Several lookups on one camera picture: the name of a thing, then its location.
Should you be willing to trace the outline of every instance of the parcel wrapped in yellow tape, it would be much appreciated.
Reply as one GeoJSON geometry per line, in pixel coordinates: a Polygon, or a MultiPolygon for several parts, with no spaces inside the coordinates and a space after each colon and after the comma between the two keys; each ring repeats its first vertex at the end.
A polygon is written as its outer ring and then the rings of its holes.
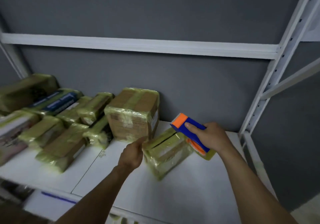
{"type": "Polygon", "coordinates": [[[159,93],[141,88],[124,88],[105,109],[114,138],[135,141],[152,139],[159,122],[159,93]]]}
{"type": "Polygon", "coordinates": [[[83,137],[88,138],[89,145],[100,146],[103,149],[106,149],[109,146],[110,141],[113,139],[113,135],[108,119],[104,113],[89,126],[89,129],[83,133],[83,137]]]}
{"type": "Polygon", "coordinates": [[[81,123],[80,116],[78,115],[78,109],[83,108],[92,98],[88,96],[83,96],[79,98],[78,101],[73,103],[71,106],[66,108],[61,113],[57,114],[56,117],[61,119],[65,125],[65,127],[69,127],[72,124],[81,123]]]}
{"type": "Polygon", "coordinates": [[[23,108],[23,110],[38,114],[40,117],[44,117],[46,115],[55,116],[78,101],[82,96],[82,92],[78,90],[60,88],[48,97],[23,108]]]}
{"type": "Polygon", "coordinates": [[[38,121],[38,115],[22,110],[0,118],[0,166],[27,147],[18,136],[38,121]]]}
{"type": "Polygon", "coordinates": [[[102,113],[105,106],[110,103],[114,95],[109,92],[100,92],[91,99],[84,107],[77,110],[81,121],[85,125],[91,125],[102,113]]]}
{"type": "Polygon", "coordinates": [[[58,84],[54,76],[33,74],[0,88],[0,112],[8,114],[26,107],[57,89],[58,84]]]}
{"type": "Polygon", "coordinates": [[[87,125],[73,124],[36,155],[36,159],[64,172],[86,147],[86,139],[82,136],[87,125]]]}
{"type": "Polygon", "coordinates": [[[23,131],[18,138],[29,147],[42,150],[46,145],[55,140],[65,130],[60,119],[53,116],[45,116],[43,119],[23,131]]]}
{"type": "Polygon", "coordinates": [[[158,180],[193,152],[185,135],[173,128],[167,129],[150,142],[143,143],[142,151],[147,165],[158,180]]]}

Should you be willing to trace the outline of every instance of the person's left hand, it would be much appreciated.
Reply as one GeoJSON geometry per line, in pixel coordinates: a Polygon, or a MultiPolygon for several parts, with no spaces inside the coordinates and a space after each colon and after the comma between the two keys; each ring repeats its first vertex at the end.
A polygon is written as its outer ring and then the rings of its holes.
{"type": "Polygon", "coordinates": [[[118,166],[125,166],[130,171],[140,166],[143,158],[142,143],[147,139],[146,136],[130,143],[126,146],[120,155],[118,166]]]}

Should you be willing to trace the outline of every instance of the person's left arm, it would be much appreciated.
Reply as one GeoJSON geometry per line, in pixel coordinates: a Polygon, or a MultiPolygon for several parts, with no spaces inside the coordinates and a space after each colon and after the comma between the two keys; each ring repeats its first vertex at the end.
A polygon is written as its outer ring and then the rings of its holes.
{"type": "Polygon", "coordinates": [[[140,166],[143,158],[142,137],[129,144],[120,155],[118,165],[93,190],[60,217],[56,224],[103,224],[123,183],[140,166]]]}

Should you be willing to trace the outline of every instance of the gray wall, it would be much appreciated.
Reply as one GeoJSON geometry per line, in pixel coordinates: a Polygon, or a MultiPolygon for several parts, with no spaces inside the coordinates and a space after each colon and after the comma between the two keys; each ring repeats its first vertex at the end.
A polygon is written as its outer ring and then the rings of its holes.
{"type": "Polygon", "coordinates": [[[12,32],[278,44],[298,0],[0,0],[12,32]]]}
{"type": "MultiPolygon", "coordinates": [[[[301,42],[284,78],[320,57],[301,42]]],[[[294,210],[320,193],[320,73],[273,96],[252,138],[280,203],[294,210]]]]}
{"type": "Polygon", "coordinates": [[[0,49],[0,87],[19,80],[18,74],[0,49]]]}
{"type": "Polygon", "coordinates": [[[107,50],[20,47],[32,70],[52,74],[62,87],[94,96],[124,87],[161,94],[160,119],[183,112],[202,123],[238,131],[266,72],[268,60],[107,50]]]}

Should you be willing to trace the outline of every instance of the person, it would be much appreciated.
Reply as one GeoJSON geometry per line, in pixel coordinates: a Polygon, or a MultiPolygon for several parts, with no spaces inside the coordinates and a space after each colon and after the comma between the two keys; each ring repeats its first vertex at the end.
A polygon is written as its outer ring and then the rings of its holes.
{"type": "MultiPolygon", "coordinates": [[[[221,157],[228,172],[242,224],[297,224],[251,171],[217,123],[204,124],[205,130],[188,123],[185,126],[206,147],[215,150],[221,157]]],[[[105,223],[124,181],[142,162],[142,143],[145,140],[143,137],[127,145],[111,173],[60,217],[56,224],[105,223]]]]}

